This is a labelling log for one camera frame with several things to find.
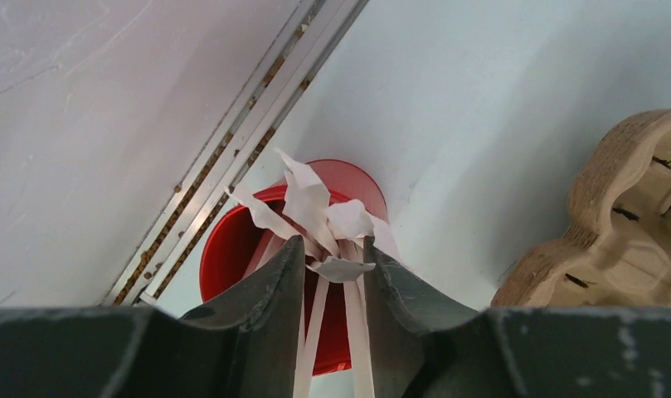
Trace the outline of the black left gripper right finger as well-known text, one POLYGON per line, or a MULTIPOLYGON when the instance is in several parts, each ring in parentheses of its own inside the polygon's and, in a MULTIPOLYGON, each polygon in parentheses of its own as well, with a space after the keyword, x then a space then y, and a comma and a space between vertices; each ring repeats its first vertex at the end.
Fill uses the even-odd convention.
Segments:
POLYGON ((671 397, 671 308, 468 308, 364 241, 377 397, 671 397))

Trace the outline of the brown pulp cup carrier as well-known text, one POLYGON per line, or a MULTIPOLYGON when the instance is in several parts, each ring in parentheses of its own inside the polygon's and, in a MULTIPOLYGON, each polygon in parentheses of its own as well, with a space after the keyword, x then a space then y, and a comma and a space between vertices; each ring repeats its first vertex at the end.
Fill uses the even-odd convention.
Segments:
POLYGON ((567 210, 566 232, 528 251, 492 305, 671 307, 671 109, 614 126, 567 210))

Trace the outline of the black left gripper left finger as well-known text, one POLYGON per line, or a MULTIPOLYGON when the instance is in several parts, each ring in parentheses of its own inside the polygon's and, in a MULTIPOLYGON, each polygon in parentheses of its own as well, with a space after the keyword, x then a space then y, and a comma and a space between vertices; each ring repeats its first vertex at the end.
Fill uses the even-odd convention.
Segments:
POLYGON ((290 397, 304 241, 180 318, 154 307, 0 308, 0 397, 290 397))

